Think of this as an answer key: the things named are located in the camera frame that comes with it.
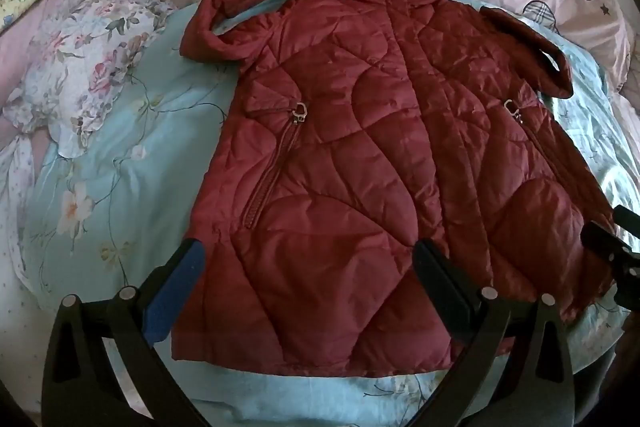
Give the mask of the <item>red quilted puffer coat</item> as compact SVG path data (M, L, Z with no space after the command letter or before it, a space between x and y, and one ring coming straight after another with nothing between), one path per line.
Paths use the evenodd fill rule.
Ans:
M582 247L612 209L542 103L564 53L454 0L202 0L182 56L239 79L194 202L204 271L177 360L380 377L444 369L450 337L412 266L422 239L476 285L578 317L611 285Z

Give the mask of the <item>white floral ruffled pillow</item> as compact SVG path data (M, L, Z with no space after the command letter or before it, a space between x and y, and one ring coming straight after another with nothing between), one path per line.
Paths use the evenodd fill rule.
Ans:
M2 116L23 133L46 127L65 158L84 155L175 9L165 0L65 1L29 43Z

